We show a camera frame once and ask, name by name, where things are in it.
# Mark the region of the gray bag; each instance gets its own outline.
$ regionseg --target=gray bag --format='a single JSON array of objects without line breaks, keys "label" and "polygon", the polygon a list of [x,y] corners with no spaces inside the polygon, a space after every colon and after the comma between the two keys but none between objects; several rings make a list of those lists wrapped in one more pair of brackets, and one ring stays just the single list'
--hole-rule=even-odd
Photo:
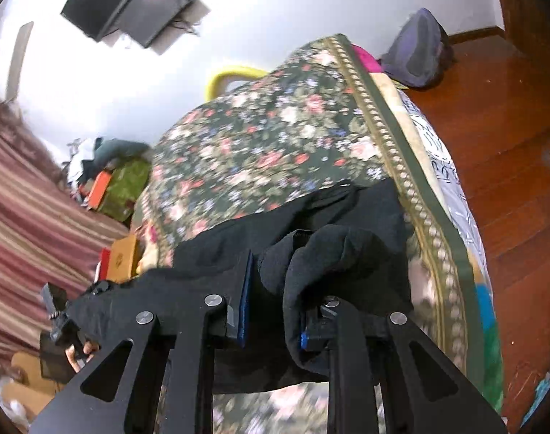
[{"label": "gray bag", "polygon": [[381,59],[394,80],[415,88],[436,84],[453,61],[448,35],[425,8],[413,15]]}]

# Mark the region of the yellow handle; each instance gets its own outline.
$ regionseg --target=yellow handle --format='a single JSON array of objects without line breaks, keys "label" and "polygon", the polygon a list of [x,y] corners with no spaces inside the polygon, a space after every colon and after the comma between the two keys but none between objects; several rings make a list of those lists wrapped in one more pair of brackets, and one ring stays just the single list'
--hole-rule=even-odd
[{"label": "yellow handle", "polygon": [[211,80],[207,83],[204,90],[204,100],[205,102],[209,102],[218,97],[221,94],[219,93],[219,90],[221,89],[221,82],[227,77],[240,77],[258,80],[267,74],[268,72],[264,70],[245,67],[242,65],[230,65],[223,67],[220,71],[216,72],[216,74],[213,75]]}]

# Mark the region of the metal screw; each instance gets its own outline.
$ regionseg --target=metal screw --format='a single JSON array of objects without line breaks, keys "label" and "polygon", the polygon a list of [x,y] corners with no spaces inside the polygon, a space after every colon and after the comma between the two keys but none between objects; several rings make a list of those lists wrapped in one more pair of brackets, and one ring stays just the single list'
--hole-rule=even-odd
[{"label": "metal screw", "polygon": [[325,306],[328,307],[329,309],[337,307],[338,305],[339,305],[339,299],[337,297],[330,295],[325,298]]},{"label": "metal screw", "polygon": [[138,324],[148,324],[152,321],[154,317],[155,316],[149,311],[140,312],[138,315],[136,315],[136,322]]},{"label": "metal screw", "polygon": [[390,315],[390,320],[392,321],[393,324],[405,324],[407,321],[407,317],[403,313],[393,312]]},{"label": "metal screw", "polygon": [[205,305],[208,307],[216,307],[221,304],[223,297],[217,294],[210,294],[204,298]]}]

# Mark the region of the folded black fabric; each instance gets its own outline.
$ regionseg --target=folded black fabric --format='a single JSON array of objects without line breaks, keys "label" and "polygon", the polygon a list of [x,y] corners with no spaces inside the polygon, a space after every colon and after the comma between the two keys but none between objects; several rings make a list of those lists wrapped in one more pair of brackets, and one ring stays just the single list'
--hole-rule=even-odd
[{"label": "folded black fabric", "polygon": [[101,344],[147,309],[157,314],[163,333],[175,334],[188,324],[176,306],[183,284],[221,293],[222,283],[232,281],[230,273],[240,272],[241,256],[250,252],[245,347],[215,352],[214,392],[324,381],[325,354],[300,350],[305,310],[331,294],[376,315],[411,311],[406,238],[391,179],[371,187],[337,185],[205,231],[176,247],[173,268],[153,269],[98,297],[82,295],[67,313]]}]

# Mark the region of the curtain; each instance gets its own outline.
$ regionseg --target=curtain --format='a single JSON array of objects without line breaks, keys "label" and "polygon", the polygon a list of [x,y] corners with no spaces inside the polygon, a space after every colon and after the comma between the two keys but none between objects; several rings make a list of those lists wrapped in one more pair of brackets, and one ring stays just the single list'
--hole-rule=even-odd
[{"label": "curtain", "polygon": [[49,328],[39,296],[52,282],[74,297],[100,250],[128,233],[60,189],[62,171],[13,106],[0,101],[0,359],[36,351]]}]

